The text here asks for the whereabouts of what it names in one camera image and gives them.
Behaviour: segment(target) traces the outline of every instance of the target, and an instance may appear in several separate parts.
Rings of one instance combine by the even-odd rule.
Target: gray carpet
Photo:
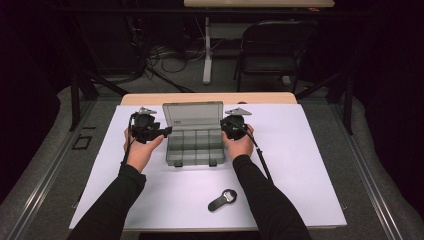
[[[165,63],[168,65],[165,64],[165,66],[174,66],[177,69],[178,61],[172,59],[166,61]],[[202,84],[202,61],[188,62],[183,71],[166,75],[175,83],[189,87],[195,92],[234,92],[236,83],[232,80],[232,74],[235,61],[233,59],[214,59],[213,64],[212,83],[207,86]],[[305,84],[308,83],[302,82],[299,88],[301,89]],[[149,80],[144,76],[121,86],[128,91],[140,93],[178,92],[173,86],[156,77]],[[262,81],[246,78],[242,91],[287,91],[289,88],[270,78],[262,79]],[[72,205],[84,189],[114,108],[120,101],[120,97],[109,89],[98,86],[98,90],[101,97],[85,121],[83,126],[85,128],[78,132],[81,137],[92,137],[88,149],[69,149],[67,151],[65,161],[53,185],[46,198],[43,199],[35,217],[30,219],[28,228],[22,232],[22,238],[65,239],[68,235],[68,226],[74,213]],[[301,101],[301,103],[339,201],[347,207],[344,214],[348,225],[337,229],[311,230],[311,235],[314,239],[387,239],[358,175],[354,164],[355,156],[343,134],[343,129],[338,124],[338,117],[334,115],[334,106],[327,105],[322,101],[325,92],[325,89],[322,89],[309,98],[311,101]],[[36,187],[37,182],[49,167],[55,152],[66,138],[71,119],[69,89],[64,90],[59,97],[62,107],[55,126],[21,180],[1,205],[0,239],[7,238],[18,221],[32,189]],[[361,104],[355,101],[353,109],[355,140],[370,166],[373,177],[387,201],[400,232],[404,239],[424,239],[424,225],[421,218],[399,194],[373,151],[372,138],[369,136]],[[137,234],[124,233],[122,239],[137,239]]]

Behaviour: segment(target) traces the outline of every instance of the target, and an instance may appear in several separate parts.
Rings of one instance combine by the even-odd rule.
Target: dark background
[[[62,3],[70,5],[78,1],[70,2]],[[110,6],[114,6],[113,0],[109,2]],[[150,1],[140,2],[146,4],[144,6],[152,4]],[[172,7],[182,7],[182,1],[170,2],[173,2]],[[338,0],[334,9],[326,11],[366,10],[375,6],[370,3],[365,0]],[[71,54],[73,58],[68,57],[55,34],[57,29],[53,28],[44,1],[2,1],[0,4],[1,102],[6,107],[1,121],[2,149],[6,150],[6,154],[2,154],[0,168],[0,199],[3,201],[52,127],[60,107],[56,94],[70,85],[75,64],[94,72],[116,70],[133,74],[140,70],[140,55],[131,51],[130,37],[122,34],[129,30],[119,27],[125,26],[125,19],[120,19],[121,23],[117,25],[109,25],[113,27],[107,31],[94,34],[94,37],[99,34],[123,36],[115,42],[103,43],[106,44],[104,48],[109,48],[104,52],[112,58],[128,61],[121,61],[122,65],[112,69],[113,62],[108,62],[108,56],[103,56],[103,61],[109,66],[103,66],[102,70],[93,58],[92,50],[84,44],[88,36],[82,36],[69,19],[55,18],[54,23],[60,23],[55,26],[61,26],[66,33],[62,37],[66,37],[76,50]],[[385,1],[377,6],[384,13],[385,24],[380,28],[375,44],[361,56],[361,64],[354,74],[354,95],[365,107],[380,161],[405,199],[424,217],[424,158],[421,156],[424,28],[417,8],[419,1],[415,4],[410,1],[408,5]],[[156,31],[165,29],[169,20],[166,17],[161,19],[163,21],[152,21],[157,24],[154,27]],[[161,31],[155,34],[164,42],[173,42],[176,45],[173,47],[182,49],[184,43],[178,32],[184,21],[174,21],[176,27],[173,29],[177,30],[174,35]],[[307,56],[309,67],[305,74],[309,79],[318,82],[339,71],[369,24],[366,19],[321,20],[318,39]],[[81,23],[79,27],[87,31],[90,24]],[[175,34],[178,41],[170,41]]]

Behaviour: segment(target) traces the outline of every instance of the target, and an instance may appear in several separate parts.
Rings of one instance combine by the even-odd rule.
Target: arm
[[[120,239],[128,211],[146,183],[146,176],[140,173],[163,138],[161,135],[147,144],[130,138],[127,164],[121,167],[118,177],[82,217],[68,239]]]
[[[311,239],[302,218],[290,200],[251,161],[253,143],[248,136],[232,141],[222,139],[262,239]]]

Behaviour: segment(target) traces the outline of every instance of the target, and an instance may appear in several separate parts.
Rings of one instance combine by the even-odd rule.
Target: chair back
[[[262,21],[246,29],[241,52],[289,54],[306,49],[315,34],[314,21]]]

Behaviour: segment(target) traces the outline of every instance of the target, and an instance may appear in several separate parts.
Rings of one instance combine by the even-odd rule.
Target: black chair
[[[294,76],[292,92],[302,67],[302,57],[316,35],[315,21],[262,21],[243,34],[234,79],[240,91],[243,74]]]

